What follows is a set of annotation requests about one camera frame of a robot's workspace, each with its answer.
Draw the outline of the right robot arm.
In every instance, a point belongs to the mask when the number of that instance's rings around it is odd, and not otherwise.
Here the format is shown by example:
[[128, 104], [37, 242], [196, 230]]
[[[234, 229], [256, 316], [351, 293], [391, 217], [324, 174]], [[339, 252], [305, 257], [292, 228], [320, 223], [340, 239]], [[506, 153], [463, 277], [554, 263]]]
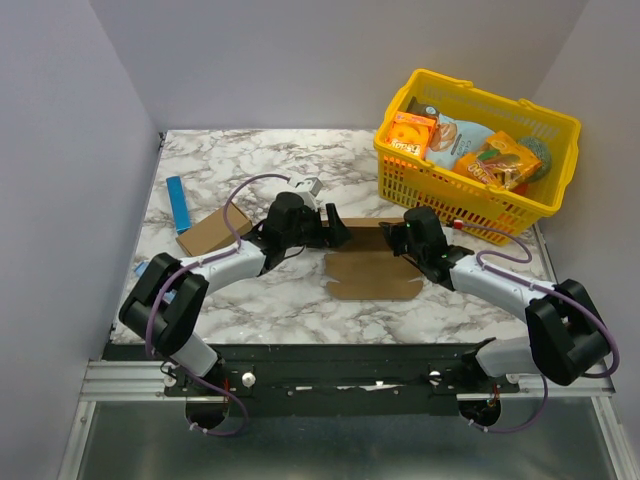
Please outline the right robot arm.
[[459, 370], [467, 389], [483, 391], [508, 374], [538, 374], [568, 386], [578, 378], [597, 378], [592, 369], [605, 358], [611, 365], [601, 377], [619, 368], [616, 341], [579, 282], [538, 281], [489, 262], [491, 250], [450, 244], [430, 207], [409, 209], [401, 222], [383, 222], [380, 228], [394, 256], [431, 283], [478, 297], [526, 325], [526, 336], [485, 340], [468, 354]]

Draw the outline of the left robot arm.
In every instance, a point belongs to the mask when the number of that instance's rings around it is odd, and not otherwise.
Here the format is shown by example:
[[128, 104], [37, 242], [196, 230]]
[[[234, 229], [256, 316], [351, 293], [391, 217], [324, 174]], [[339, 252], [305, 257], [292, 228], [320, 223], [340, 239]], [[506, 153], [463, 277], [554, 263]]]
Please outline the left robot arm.
[[201, 395], [222, 380], [222, 357], [195, 333], [205, 298], [236, 282], [262, 276], [285, 260], [289, 249], [337, 248], [351, 239], [334, 204], [327, 219], [298, 193], [276, 196], [264, 220], [229, 246], [200, 257], [154, 256], [124, 300], [119, 321], [145, 342], [148, 352], [187, 370]]

